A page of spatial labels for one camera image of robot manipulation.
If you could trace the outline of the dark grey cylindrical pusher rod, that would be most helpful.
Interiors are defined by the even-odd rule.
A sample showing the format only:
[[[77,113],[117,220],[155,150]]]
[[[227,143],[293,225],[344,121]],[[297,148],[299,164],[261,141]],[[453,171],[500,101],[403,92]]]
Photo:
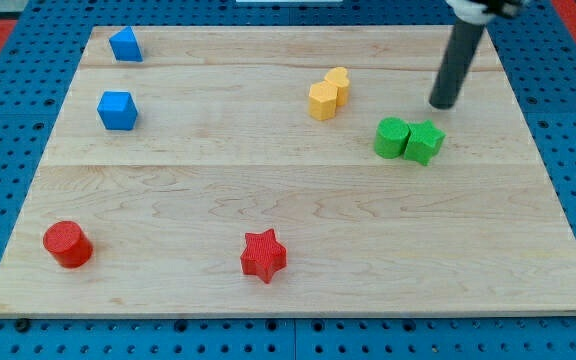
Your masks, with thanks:
[[[455,21],[430,93],[432,107],[447,110],[455,105],[484,29],[484,25]]]

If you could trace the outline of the white and black rod mount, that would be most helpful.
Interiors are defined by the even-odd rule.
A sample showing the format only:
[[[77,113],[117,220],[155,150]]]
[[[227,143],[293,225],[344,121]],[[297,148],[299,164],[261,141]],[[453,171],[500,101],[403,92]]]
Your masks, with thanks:
[[[495,17],[516,18],[524,0],[446,0],[457,18],[473,25],[486,25]]]

